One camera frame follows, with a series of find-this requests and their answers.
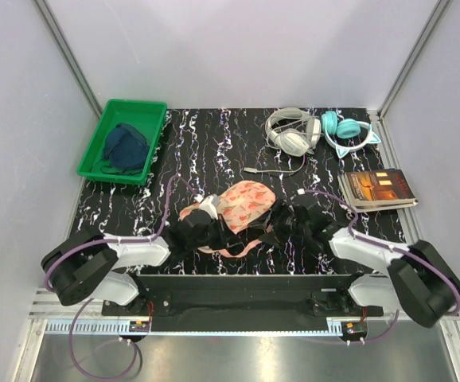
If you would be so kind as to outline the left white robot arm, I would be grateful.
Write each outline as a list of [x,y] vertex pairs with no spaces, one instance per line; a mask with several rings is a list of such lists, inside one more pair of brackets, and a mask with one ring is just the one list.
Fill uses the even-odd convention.
[[147,296],[129,275],[115,270],[136,265],[159,267],[198,248],[237,256],[245,245],[222,215],[214,218],[196,209],[165,226],[160,235],[114,236],[95,228],[83,230],[46,255],[41,267],[46,288],[57,295],[61,305],[72,306],[98,296],[137,315],[146,309]]

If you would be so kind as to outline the white over-ear headphones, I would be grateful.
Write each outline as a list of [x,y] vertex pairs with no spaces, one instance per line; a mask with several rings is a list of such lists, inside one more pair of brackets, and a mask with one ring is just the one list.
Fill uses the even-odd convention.
[[264,125],[268,147],[281,150],[290,157],[302,158],[296,170],[258,170],[244,167],[245,173],[269,173],[293,175],[305,164],[306,156],[314,153],[314,148],[322,137],[321,120],[296,107],[286,107],[274,111]]

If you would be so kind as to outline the dark hardcover book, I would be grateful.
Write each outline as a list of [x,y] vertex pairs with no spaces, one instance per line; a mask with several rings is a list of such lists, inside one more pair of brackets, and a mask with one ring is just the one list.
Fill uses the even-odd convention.
[[359,212],[404,209],[418,203],[402,170],[344,172],[337,179],[346,202]]

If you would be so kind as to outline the green plastic bin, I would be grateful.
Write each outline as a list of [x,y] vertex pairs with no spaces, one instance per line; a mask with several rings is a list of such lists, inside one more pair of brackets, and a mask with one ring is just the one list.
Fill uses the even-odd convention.
[[[166,121],[167,105],[163,102],[110,99],[107,101],[96,130],[85,150],[77,173],[90,181],[126,185],[144,185],[150,172],[152,158]],[[107,174],[100,171],[105,138],[118,123],[128,123],[142,133],[150,145],[146,164],[135,175]]]

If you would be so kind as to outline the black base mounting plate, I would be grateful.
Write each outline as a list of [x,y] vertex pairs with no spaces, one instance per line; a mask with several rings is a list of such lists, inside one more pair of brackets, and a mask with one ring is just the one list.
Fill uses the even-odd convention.
[[104,301],[104,316],[172,317],[197,308],[209,310],[293,310],[322,317],[379,317],[378,306],[354,302],[348,289],[356,275],[140,275],[137,302]]

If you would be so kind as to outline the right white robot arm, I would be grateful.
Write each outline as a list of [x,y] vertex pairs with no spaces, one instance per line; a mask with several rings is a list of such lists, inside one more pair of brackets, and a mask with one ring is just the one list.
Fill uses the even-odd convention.
[[314,206],[284,200],[250,224],[264,232],[262,240],[276,247],[299,238],[310,250],[330,251],[334,258],[359,263],[372,273],[355,275],[336,299],[346,315],[364,307],[401,310],[413,322],[431,328],[440,318],[458,314],[460,283],[427,241],[412,245],[380,240],[344,226]]

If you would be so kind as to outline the navy blue bra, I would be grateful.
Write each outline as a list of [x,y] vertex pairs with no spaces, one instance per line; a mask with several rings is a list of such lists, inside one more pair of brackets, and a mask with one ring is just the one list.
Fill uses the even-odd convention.
[[116,175],[141,173],[149,151],[150,145],[142,133],[128,123],[118,123],[105,138],[100,171]]

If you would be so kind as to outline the pink mesh laundry bag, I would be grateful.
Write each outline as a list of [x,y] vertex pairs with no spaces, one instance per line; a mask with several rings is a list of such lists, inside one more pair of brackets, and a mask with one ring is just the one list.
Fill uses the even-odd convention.
[[[265,212],[272,212],[276,196],[267,186],[256,181],[240,181],[217,196],[220,197],[217,212],[223,236],[238,236],[244,242],[245,249],[241,253],[227,253],[221,249],[209,248],[198,248],[197,250],[207,254],[217,252],[226,258],[244,257],[251,249],[262,243],[258,240],[262,234],[271,231],[271,228],[268,231],[250,229],[249,224]],[[201,199],[203,197],[198,197],[195,204],[181,210],[179,220],[191,212],[204,212],[197,207]]]

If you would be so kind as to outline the teal cat-ear headphones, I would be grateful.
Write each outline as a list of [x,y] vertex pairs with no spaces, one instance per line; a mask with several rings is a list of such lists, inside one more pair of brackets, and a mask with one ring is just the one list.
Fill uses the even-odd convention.
[[[326,111],[321,117],[322,135],[326,142],[335,149],[337,157],[343,159],[347,154],[364,149],[367,145],[381,143],[379,135],[372,129],[371,123],[342,119],[336,111]],[[356,138],[362,130],[366,130],[364,140],[355,146],[342,146],[334,138]]]

